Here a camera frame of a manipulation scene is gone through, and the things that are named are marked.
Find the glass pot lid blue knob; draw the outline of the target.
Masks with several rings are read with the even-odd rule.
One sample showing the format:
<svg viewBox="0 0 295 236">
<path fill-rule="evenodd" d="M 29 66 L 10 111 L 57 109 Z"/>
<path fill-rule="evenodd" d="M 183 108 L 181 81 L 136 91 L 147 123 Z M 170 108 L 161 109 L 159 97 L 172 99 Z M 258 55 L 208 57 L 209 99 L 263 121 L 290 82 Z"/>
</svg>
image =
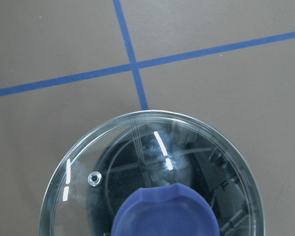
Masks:
<svg viewBox="0 0 295 236">
<path fill-rule="evenodd" d="M 41 236 L 263 236 L 262 200 L 237 148 L 192 117 L 125 114 L 80 139 L 44 196 Z"/>
</svg>

